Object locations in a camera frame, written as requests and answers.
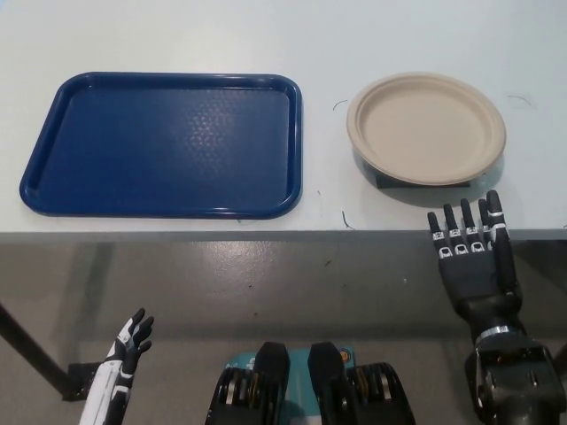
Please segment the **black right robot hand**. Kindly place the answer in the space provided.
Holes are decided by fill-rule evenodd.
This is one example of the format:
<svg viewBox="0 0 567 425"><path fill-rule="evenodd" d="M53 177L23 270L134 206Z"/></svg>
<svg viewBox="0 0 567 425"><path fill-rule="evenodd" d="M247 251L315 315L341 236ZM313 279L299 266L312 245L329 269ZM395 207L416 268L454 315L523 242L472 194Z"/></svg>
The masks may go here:
<svg viewBox="0 0 567 425"><path fill-rule="evenodd" d="M461 200L462 222L451 205L443 205L446 227L427 214L439 272L448 298L470 327L474 343L496 328L525 332L518 315L523 303L501 200L496 190L478 200L480 221L470 202Z"/></svg>

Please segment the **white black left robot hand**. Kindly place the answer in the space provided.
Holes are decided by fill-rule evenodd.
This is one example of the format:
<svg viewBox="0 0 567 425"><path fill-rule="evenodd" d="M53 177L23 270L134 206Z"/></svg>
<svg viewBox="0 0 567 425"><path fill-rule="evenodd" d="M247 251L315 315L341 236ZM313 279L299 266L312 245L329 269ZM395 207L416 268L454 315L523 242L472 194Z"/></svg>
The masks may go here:
<svg viewBox="0 0 567 425"><path fill-rule="evenodd" d="M141 356L151 348L154 318L140 308L130 317L98 366L90 386L80 425L121 425L128 408Z"/></svg>

